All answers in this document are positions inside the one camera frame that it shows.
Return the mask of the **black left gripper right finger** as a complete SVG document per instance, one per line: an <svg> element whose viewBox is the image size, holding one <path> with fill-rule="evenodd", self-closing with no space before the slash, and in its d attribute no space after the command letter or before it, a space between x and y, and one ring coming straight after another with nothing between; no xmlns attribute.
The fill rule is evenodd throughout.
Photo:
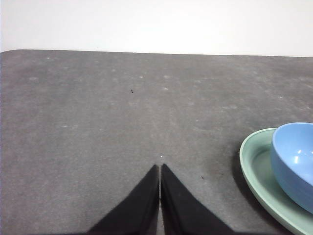
<svg viewBox="0 0 313 235"><path fill-rule="evenodd" d="M198 201L168 165L161 166L161 204L177 235L232 235L233 230Z"/></svg>

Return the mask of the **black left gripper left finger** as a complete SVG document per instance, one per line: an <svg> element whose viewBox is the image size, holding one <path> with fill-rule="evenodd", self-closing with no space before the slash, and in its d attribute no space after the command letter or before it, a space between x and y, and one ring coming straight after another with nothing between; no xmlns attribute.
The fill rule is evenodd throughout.
<svg viewBox="0 0 313 235"><path fill-rule="evenodd" d="M144 235L158 212L159 169L153 165L129 195L89 231L89 235Z"/></svg>

